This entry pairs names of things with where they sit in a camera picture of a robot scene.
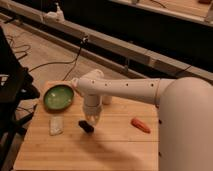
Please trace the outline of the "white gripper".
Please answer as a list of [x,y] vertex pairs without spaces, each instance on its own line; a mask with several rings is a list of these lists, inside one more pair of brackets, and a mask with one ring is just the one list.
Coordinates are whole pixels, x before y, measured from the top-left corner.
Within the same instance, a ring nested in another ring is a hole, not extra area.
[[102,111],[101,106],[96,106],[96,107],[84,106],[83,107],[85,119],[87,123],[91,126],[95,126],[99,122],[101,111]]

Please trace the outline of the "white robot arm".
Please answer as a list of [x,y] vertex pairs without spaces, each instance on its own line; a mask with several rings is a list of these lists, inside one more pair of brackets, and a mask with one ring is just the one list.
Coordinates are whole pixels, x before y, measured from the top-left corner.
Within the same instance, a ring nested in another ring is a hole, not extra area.
[[93,70],[71,84],[83,111],[97,123],[101,97],[153,104],[159,117],[159,171],[213,171],[213,84],[196,77],[110,80]]

